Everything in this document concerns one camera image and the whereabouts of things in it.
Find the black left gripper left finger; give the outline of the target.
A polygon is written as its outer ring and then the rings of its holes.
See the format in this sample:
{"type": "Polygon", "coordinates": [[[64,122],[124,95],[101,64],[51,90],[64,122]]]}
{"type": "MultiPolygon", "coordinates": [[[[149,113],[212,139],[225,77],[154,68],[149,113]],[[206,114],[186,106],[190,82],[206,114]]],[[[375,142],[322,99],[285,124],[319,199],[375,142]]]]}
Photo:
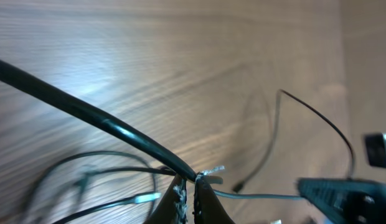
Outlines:
{"type": "Polygon", "coordinates": [[[163,195],[158,206],[144,224],[186,224],[186,180],[178,174],[163,195]]]}

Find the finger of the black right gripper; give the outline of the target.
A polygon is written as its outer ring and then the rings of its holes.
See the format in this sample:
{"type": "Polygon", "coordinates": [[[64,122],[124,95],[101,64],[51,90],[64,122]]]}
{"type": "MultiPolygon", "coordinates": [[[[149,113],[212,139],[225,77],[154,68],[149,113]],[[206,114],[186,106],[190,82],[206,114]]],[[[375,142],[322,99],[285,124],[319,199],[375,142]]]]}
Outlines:
{"type": "Polygon", "coordinates": [[[386,224],[386,184],[370,180],[301,178],[297,190],[332,223],[386,224]]]}

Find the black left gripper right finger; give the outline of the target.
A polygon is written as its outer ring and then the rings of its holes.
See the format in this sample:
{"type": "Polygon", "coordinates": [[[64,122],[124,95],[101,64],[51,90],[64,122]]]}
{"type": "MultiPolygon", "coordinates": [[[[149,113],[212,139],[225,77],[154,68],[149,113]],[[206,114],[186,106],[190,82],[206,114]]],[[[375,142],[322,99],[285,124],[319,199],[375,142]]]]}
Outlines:
{"type": "Polygon", "coordinates": [[[223,208],[207,180],[210,174],[224,169],[224,166],[217,166],[210,170],[203,170],[197,174],[195,178],[193,211],[195,224],[235,223],[223,208]]]}

